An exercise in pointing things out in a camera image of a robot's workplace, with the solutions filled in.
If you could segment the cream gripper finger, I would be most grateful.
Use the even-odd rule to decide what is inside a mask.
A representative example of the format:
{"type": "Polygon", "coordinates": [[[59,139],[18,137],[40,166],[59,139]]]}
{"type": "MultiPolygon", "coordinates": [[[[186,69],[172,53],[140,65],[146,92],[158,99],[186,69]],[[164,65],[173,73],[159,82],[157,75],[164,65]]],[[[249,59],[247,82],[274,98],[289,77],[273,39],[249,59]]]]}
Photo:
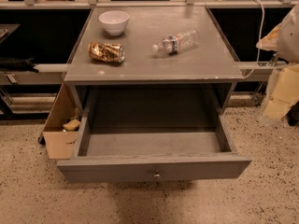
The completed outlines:
{"type": "Polygon", "coordinates": [[[299,66],[275,69],[268,80],[263,115],[269,119],[282,119],[298,101],[299,66]]]}

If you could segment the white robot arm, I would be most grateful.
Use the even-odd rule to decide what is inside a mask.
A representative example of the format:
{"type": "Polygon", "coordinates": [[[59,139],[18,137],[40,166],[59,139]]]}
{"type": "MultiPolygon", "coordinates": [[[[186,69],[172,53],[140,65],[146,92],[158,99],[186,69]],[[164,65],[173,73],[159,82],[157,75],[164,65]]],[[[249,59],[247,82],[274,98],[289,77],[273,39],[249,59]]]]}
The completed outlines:
{"type": "Polygon", "coordinates": [[[282,119],[299,101],[299,5],[260,39],[256,48],[275,51],[288,63],[281,71],[273,71],[262,104],[265,118],[282,119]]]}

